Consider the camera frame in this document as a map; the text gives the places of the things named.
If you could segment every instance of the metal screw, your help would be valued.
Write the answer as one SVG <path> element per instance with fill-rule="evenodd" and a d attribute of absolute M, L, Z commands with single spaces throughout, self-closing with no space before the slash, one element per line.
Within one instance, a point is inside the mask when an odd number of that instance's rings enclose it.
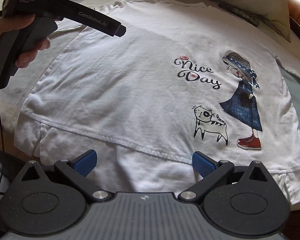
<path fill-rule="evenodd" d="M 184 191 L 181 193 L 181 197 L 184 199 L 194 199 L 196 196 L 197 194 L 192 191 Z"/>
<path fill-rule="evenodd" d="M 92 196 L 93 196 L 94 198 L 97 198 L 97 199 L 104 199 L 104 198 L 106 198 L 106 197 L 109 196 L 109 193 L 108 193 L 108 192 L 105 192 L 105 191 L 103 191 L 103 190 L 99 190 L 99 191 L 94 192 L 94 193 L 92 194 Z"/>

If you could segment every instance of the blue denim dress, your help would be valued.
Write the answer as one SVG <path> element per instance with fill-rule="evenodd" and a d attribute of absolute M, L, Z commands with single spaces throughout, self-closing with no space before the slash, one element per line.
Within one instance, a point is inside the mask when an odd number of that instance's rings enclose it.
<path fill-rule="evenodd" d="M 241 80 L 233 96 L 220 105 L 227 114 L 253 129 L 262 131 L 257 101 L 255 97 L 249 99 L 250 94 L 253 94 L 251 84 Z"/>

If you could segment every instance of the shoe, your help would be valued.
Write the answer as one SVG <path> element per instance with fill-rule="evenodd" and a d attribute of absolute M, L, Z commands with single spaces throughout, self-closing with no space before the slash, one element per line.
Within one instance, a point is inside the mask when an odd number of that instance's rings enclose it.
<path fill-rule="evenodd" d="M 253 136 L 253 134 L 252 134 L 250 137 L 243 138 L 243 139 L 239 139 L 239 140 L 238 140 L 238 143 L 239 143 L 239 142 L 246 142 L 246 141 L 250 141 L 250 140 L 251 140 L 253 137 L 254 137 L 254 136 Z"/>
<path fill-rule="evenodd" d="M 238 146 L 245 150 L 261 150 L 260 140 L 254 136 L 249 141 L 239 142 Z"/>

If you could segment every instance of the striped hat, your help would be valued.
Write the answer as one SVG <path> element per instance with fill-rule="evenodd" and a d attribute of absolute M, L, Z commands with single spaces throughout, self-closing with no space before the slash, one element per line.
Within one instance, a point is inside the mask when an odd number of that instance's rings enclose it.
<path fill-rule="evenodd" d="M 260 88 L 256 82 L 257 74 L 251 70 L 250 63 L 236 52 L 231 52 L 228 56 L 222 58 L 223 62 L 231 68 L 236 69 L 247 81 L 256 88 Z"/>

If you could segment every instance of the girl wearing hat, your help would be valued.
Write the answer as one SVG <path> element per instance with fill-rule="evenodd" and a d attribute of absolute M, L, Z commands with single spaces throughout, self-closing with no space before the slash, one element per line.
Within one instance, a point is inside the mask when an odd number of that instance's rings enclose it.
<path fill-rule="evenodd" d="M 261 150 L 258 131 L 262 131 L 262 126 L 257 101 L 252 91 L 252 85 L 260 88 L 256 82 L 257 74 L 251 70 L 250 63 L 238 53 L 232 52 L 223 57 L 222 60 L 228 65 L 228 69 L 230 68 L 232 73 L 241 80 L 233 96 L 228 101 L 220 103 L 220 105 L 227 114 L 252 129 L 250 137 L 238 139 L 238 146 L 242 149 Z"/>

